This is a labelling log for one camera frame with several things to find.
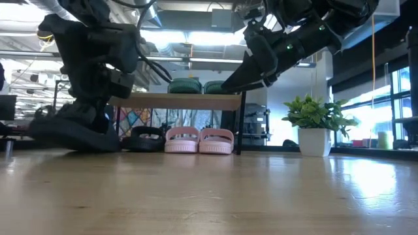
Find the glass wall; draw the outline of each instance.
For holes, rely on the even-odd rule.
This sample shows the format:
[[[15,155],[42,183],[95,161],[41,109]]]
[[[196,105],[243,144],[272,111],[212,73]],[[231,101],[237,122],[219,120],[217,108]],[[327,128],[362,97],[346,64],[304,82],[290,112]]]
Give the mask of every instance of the glass wall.
[[[370,90],[364,90],[362,87],[361,89],[365,92],[350,98],[349,102],[344,105],[343,115],[346,118],[355,119],[359,125],[348,131],[349,137],[347,138],[337,133],[338,146],[376,148],[379,135],[387,136],[390,142],[392,139],[408,140],[402,124],[393,121],[412,117],[410,69],[409,67],[400,69],[390,74],[386,80],[383,79],[385,78],[377,82],[382,84],[377,89],[372,91],[372,86],[370,86]]]

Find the pink sandal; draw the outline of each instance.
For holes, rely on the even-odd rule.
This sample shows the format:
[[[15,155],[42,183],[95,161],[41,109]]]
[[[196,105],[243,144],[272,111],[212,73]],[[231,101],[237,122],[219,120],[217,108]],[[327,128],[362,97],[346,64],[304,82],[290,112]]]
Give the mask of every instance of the pink sandal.
[[[201,132],[201,153],[229,155],[234,149],[234,134],[225,129],[206,128]]]
[[[179,134],[194,134],[197,137],[180,137]],[[197,153],[199,148],[199,130],[194,127],[175,127],[167,131],[165,142],[166,153]]]

